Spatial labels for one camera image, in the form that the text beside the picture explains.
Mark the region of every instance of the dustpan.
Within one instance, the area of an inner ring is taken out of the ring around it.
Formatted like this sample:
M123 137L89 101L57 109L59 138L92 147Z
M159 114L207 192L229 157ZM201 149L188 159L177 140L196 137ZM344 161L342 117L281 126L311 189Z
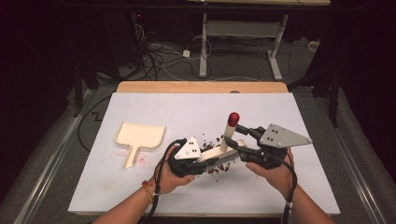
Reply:
M118 144L129 148L124 168L134 166L137 152L141 148L154 149L158 147L163 140L165 127L150 126L123 122L116 133L115 140Z

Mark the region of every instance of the bracelet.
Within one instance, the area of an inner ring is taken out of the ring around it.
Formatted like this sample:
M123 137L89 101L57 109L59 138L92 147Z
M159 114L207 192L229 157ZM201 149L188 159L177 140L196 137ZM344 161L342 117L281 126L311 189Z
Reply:
M152 186L152 184L150 184L147 180L145 180L142 182L142 185L145 188L145 191L148 195L149 202L153 204L154 200L152 199L152 195L149 193L149 189L148 189L148 186Z
M293 203L286 201L286 206L289 207L289 208L292 208L293 207Z

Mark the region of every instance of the person's left hand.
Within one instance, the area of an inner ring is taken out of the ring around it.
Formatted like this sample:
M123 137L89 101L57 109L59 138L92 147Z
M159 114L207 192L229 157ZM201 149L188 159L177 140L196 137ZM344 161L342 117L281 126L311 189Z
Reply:
M168 158L171 154L171 152L177 147L177 145L174 145L171 147L169 152L166 154L166 159L165 163L163 164L163 173L161 175L161 182L160 182L160 194L166 194L171 191L173 191L175 188L178 186L184 186L189 184L193 179L194 175L185 175L183 177L178 177L174 175L169 168L168 165ZM158 176L158 173L160 172L160 165L157 167L157 170L155 171L155 175ZM154 188L155 188L155 179L154 176L148 181Z

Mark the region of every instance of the table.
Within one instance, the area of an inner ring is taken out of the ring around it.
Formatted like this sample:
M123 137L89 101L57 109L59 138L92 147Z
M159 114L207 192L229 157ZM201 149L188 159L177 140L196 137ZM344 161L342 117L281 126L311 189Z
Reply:
M216 108L216 113L206 108ZM308 136L294 98L291 93L287 93L283 83L122 82L112 96L69 212L91 215L105 212L119 203L131 193L130 189L136 189L140 185L142 178L151 175L156 161L163 154L162 150L171 139L195 134L198 142L203 143L205 139L209 142L215 133L224 131L224 125L218 123L222 124L222 120L228 118L224 118L224 114L230 113L228 109L238 110L242 120L240 123L248 127L261 124L267 127L269 123L258 120L264 116L267 121L299 130L299 133ZM165 124L166 127L159 149L140 154L139 162L129 170L120 165L126 150L117 146L113 140L114 133L123 120L149 125ZM255 145L253 138L245 137L244 141L248 146ZM313 146L294 147L293 150L295 162L299 164L296 173L301 180L300 184L326 212L338 214L338 206ZM155 215L280 217L284 207L282 196L244 166L243 162L236 161L227 175L203 174L189 188L177 188L172 194L163 195ZM268 194L258 196L255 192L256 185Z
M257 4L257 5L303 5L303 6L328 6L330 0L206 0L208 3L221 4ZM274 37L274 47L267 51L267 57L273 71L276 81L281 81L279 67L276 62L276 53L282 40L283 32L286 28L286 22L289 15L283 15L281 22L263 22L263 21L218 21L209 20L207 13L204 13L203 31L202 31L202 48L200 61L200 77L206 77L207 66L207 36L208 35L226 35L226 36L253 36L253 37Z

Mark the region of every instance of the white board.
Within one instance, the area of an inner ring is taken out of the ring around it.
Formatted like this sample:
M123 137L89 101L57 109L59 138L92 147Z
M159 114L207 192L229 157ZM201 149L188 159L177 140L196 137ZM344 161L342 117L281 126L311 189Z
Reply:
M249 128L275 123L309 136L291 93L113 93L68 211L109 210L152 176L168 144L176 139L194 135L200 146L218 145L231 112L237 112L239 124ZM123 122L166 127L160 146L139 152L130 169L122 167L127 149L114 141ZM235 133L233 139L257 148L250 136ZM299 184L326 213L339 214L313 145L293 147L292 152ZM155 215L259 217L282 214L284 206L280 193L237 159L227 172L204 173L188 186L162 195Z

